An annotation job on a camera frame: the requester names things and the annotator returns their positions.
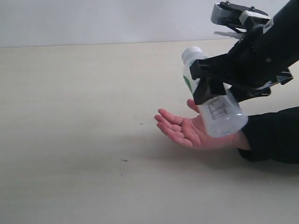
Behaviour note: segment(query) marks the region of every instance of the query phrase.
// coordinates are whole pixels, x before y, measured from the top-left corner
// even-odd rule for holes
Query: plastic bottle
[[[199,79],[192,79],[190,66],[196,59],[204,58],[207,58],[207,56],[200,48],[195,46],[187,48],[182,54],[184,63],[183,77],[192,94],[196,90]],[[229,89],[226,89],[226,92],[225,96],[214,97],[198,106],[206,133],[213,138],[234,134],[240,131],[248,122],[248,117],[242,112]]]

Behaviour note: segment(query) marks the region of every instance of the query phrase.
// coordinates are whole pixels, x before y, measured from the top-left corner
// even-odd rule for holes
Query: white table
[[[193,152],[156,128],[160,107],[194,116],[181,52],[234,42],[0,49],[0,223],[298,223],[299,166]],[[291,71],[244,111],[298,106]]]

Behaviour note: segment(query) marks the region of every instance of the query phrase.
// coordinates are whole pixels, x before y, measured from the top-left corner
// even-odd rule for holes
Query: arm
[[[298,129],[299,107],[249,116],[242,132],[236,134],[234,146],[251,162],[273,159],[299,163]]]

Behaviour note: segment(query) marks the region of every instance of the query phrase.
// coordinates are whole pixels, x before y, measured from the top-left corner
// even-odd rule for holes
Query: hand
[[[199,113],[194,101],[187,101],[188,107]],[[226,147],[241,147],[249,150],[249,144],[243,132],[240,131],[223,138],[212,138],[206,134],[202,117],[190,119],[175,116],[164,109],[158,110],[159,115],[155,116],[157,127],[172,141],[192,149],[220,149]]]

